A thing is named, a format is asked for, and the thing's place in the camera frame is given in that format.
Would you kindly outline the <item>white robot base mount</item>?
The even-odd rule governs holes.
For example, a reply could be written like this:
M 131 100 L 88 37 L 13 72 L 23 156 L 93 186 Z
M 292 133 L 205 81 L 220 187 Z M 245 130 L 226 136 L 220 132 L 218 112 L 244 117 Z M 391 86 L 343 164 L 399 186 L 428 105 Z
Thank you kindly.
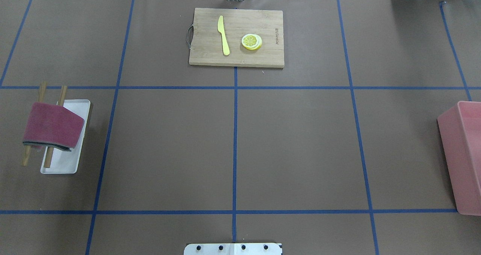
M 280 243 L 192 243 L 184 255 L 282 255 Z

